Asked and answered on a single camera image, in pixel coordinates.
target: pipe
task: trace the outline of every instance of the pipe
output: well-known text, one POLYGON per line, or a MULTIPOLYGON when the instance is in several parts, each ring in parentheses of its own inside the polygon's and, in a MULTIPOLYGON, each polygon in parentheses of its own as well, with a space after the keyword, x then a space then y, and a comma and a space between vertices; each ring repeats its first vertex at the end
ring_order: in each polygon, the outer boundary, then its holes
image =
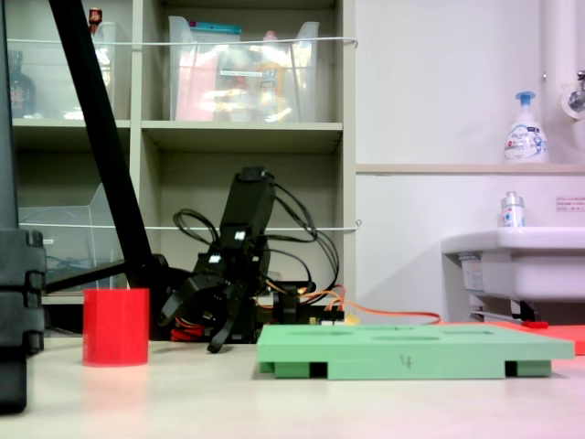
POLYGON ((551 161, 585 163, 585 114, 573 112, 570 94, 578 89, 578 0, 541 0, 544 71, 542 119, 551 161))

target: faucet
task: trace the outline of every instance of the faucet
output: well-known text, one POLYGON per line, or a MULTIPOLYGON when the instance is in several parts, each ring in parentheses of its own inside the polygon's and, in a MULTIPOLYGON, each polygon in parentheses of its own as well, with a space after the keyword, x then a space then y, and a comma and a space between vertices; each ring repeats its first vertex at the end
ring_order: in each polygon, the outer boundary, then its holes
POLYGON ((579 80, 581 90, 574 91, 569 96, 569 107, 574 112, 582 112, 585 110, 585 70, 577 72, 577 79, 579 80))

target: shelf board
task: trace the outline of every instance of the shelf board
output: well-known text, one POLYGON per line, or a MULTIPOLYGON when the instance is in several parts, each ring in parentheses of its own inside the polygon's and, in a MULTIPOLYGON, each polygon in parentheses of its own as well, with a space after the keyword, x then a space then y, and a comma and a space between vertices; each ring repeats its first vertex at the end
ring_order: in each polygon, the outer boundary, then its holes
MULTIPOLYGON (((117 121, 122 148, 130 149, 130 121, 117 121)), ((18 151, 89 152, 84 121, 65 119, 13 119, 18 151)))
POLYGON ((335 0, 163 0, 163 4, 214 9, 332 9, 335 0))
POLYGON ((530 163, 523 165, 357 165, 359 175, 585 175, 585 164, 530 163))
POLYGON ((143 131, 166 152, 329 154, 342 123, 144 121, 143 131))
POLYGON ((52 294, 43 295, 41 298, 43 305, 83 305, 83 292, 78 294, 52 294))

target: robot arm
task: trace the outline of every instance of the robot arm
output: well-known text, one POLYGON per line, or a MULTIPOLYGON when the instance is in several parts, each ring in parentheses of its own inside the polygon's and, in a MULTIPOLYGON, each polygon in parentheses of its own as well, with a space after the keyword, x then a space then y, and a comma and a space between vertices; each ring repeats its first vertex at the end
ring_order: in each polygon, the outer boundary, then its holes
POLYGON ((219 240, 200 253, 193 274, 166 300, 159 323, 181 316, 214 328, 207 347, 256 339, 255 296, 264 291, 270 253, 265 236, 274 204, 274 176, 259 167, 238 173, 231 185, 219 240))

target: small bottle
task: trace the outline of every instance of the small bottle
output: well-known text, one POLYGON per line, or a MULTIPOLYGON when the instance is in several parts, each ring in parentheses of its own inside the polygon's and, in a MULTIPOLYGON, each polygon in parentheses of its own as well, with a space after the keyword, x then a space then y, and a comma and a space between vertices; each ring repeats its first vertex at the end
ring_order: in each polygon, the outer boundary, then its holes
POLYGON ((33 81, 22 73, 23 54, 20 50, 8 50, 10 76, 10 104, 12 117, 22 118, 35 114, 37 89, 33 81))
POLYGON ((502 222, 504 227, 525 227, 524 199, 515 191, 505 193, 502 198, 502 222))
POLYGON ((281 122, 286 116, 282 108, 282 87, 284 85, 284 70, 278 57, 278 38, 273 30, 266 32, 263 39, 262 60, 258 65, 259 78, 259 110, 261 122, 281 122))
POLYGON ((90 17, 88 18, 88 22, 90 23, 90 33, 91 37, 95 36, 96 31, 98 30, 98 26, 100 25, 102 20, 102 13, 101 9, 98 7, 93 7, 90 9, 90 17))

